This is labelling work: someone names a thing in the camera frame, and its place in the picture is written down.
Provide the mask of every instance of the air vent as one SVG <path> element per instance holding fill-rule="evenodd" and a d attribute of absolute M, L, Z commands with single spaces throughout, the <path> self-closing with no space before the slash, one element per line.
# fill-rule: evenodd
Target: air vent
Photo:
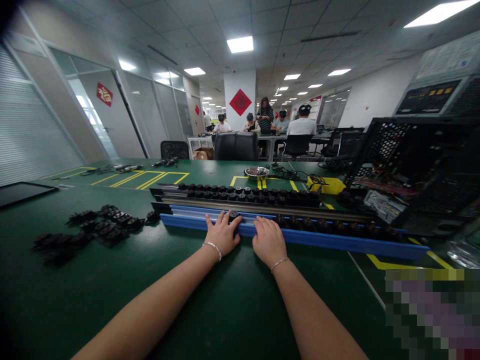
<path fill-rule="evenodd" d="M 327 36 L 319 36 L 319 37 L 306 38 L 306 39 L 300 40 L 300 42 L 301 42 L 301 43 L 308 43 L 308 42 L 317 41 L 317 40 L 334 39 L 334 38 L 345 38 L 345 37 L 349 37 L 349 36 L 358 35 L 358 34 L 360 34 L 361 32 L 362 32 L 361 30 L 358 30 L 358 31 L 349 31 L 349 32 L 339 32 L 339 33 L 331 34 L 331 35 L 327 35 Z"/>
<path fill-rule="evenodd" d="M 154 52 L 156 52 L 158 55 L 161 55 L 163 56 L 165 59 L 167 59 L 169 62 L 172 62 L 174 63 L 175 65 L 178 65 L 175 61 L 173 61 L 171 58 L 169 58 L 167 55 L 165 55 L 164 53 L 158 51 L 156 48 L 154 48 L 152 45 L 147 45 L 146 46 L 147 48 L 153 50 Z"/>

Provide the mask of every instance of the desk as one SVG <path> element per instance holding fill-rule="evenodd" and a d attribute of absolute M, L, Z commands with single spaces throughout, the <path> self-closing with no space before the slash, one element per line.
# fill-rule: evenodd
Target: desk
<path fill-rule="evenodd" d="M 36 236 L 76 234 L 78 227 L 65 225 L 69 214 L 98 210 L 105 204 L 144 217 L 154 200 L 148 187 L 157 182 L 229 185 L 235 181 L 244 187 L 249 180 L 242 178 L 243 169 L 264 165 L 180 160 L 178 167 L 165 169 L 150 167 L 154 162 L 120 159 L 119 164 L 146 165 L 132 179 L 132 173 L 79 176 L 83 167 L 62 173 L 70 179 L 52 181 L 58 177 L 52 174 L 38 182 L 75 187 L 0 210 L 7 225 L 0 241 L 3 321 L 9 330 L 5 340 L 19 357 L 71 357 L 132 298 L 200 248 L 205 232 L 165 228 L 160 222 L 145 226 L 111 249 L 93 241 L 61 268 L 44 267 L 42 257 L 30 251 Z M 285 167 L 297 164 L 283 163 Z M 292 188 L 289 181 L 277 179 L 267 180 L 267 186 Z M 370 360 L 408 359 L 392 328 L 385 326 L 384 310 L 347 252 L 296 244 L 287 244 L 287 249 Z M 385 272 L 378 273 L 382 279 Z M 280 292 L 270 270 L 255 256 L 251 238 L 243 238 L 213 268 L 149 357 L 194 358 L 300 359 Z"/>
<path fill-rule="evenodd" d="M 330 139 L 330 135 L 331 135 L 330 132 L 325 132 L 325 133 L 320 134 L 320 135 L 314 135 L 313 139 Z M 207 142 L 207 144 L 208 144 L 208 142 L 212 141 L 212 136 L 211 135 L 205 136 L 205 137 L 194 136 L 194 137 L 189 137 L 187 140 L 188 140 L 188 148 L 189 148 L 189 151 L 190 151 L 190 158 L 193 159 L 194 150 L 193 150 L 193 147 L 192 147 L 192 142 L 199 142 L 200 146 L 202 145 L 202 142 Z M 272 162 L 274 160 L 275 141 L 276 140 L 287 140 L 287 135 L 286 134 L 282 134 L 282 135 L 279 135 L 279 136 L 275 136 L 275 135 L 260 136 L 259 135 L 258 140 L 267 140 L 268 141 L 268 160 L 267 161 Z"/>

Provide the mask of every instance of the hand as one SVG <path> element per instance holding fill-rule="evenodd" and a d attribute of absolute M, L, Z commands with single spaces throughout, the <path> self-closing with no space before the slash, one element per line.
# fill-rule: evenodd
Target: hand
<path fill-rule="evenodd" d="M 284 235 L 279 225 L 264 217 L 257 216 L 253 222 L 256 235 L 253 237 L 253 251 L 270 269 L 287 257 Z"/>
<path fill-rule="evenodd" d="M 234 236 L 234 230 L 240 221 L 242 221 L 242 217 L 237 216 L 230 225 L 229 219 L 230 211 L 226 214 L 225 211 L 222 211 L 220 215 L 218 215 L 215 225 L 213 225 L 208 214 L 205 215 L 208 226 L 205 242 L 215 244 L 220 250 L 222 257 L 230 253 L 240 242 L 240 234 L 237 233 Z"/>

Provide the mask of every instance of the yellow container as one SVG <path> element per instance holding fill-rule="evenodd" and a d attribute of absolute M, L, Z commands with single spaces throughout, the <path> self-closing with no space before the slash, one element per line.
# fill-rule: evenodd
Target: yellow container
<path fill-rule="evenodd" d="M 321 193 L 322 194 L 337 195 L 337 194 L 341 193 L 343 191 L 343 189 L 346 188 L 345 184 L 340 179 L 337 179 L 336 177 L 324 177 L 323 179 L 325 180 L 325 182 L 328 185 L 322 185 L 321 186 Z M 316 192 L 316 191 L 319 190 L 320 185 L 319 184 L 314 184 L 310 188 L 310 186 L 313 183 L 314 182 L 312 181 L 312 179 L 309 176 L 308 177 L 308 182 L 306 183 L 306 186 L 307 186 L 307 188 L 310 189 L 310 191 L 315 191 Z"/>

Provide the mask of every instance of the bracelet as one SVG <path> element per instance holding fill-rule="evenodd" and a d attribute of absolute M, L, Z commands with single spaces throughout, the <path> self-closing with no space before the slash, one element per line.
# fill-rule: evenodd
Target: bracelet
<path fill-rule="evenodd" d="M 288 257 L 284 257 L 282 260 L 280 260 L 279 262 L 277 262 L 275 265 L 273 265 L 270 269 L 270 272 L 273 274 L 274 273 L 274 269 L 275 267 L 280 264 L 281 262 L 284 262 L 284 261 L 287 261 L 287 260 L 290 260 Z"/>
<path fill-rule="evenodd" d="M 220 260 L 222 260 L 222 253 L 220 252 L 220 249 L 217 247 L 217 245 L 215 245 L 213 242 L 204 242 L 203 245 L 205 244 L 210 245 L 211 247 L 215 248 L 218 251 L 218 255 L 220 256 L 220 258 L 218 259 L 218 262 L 220 262 Z"/>

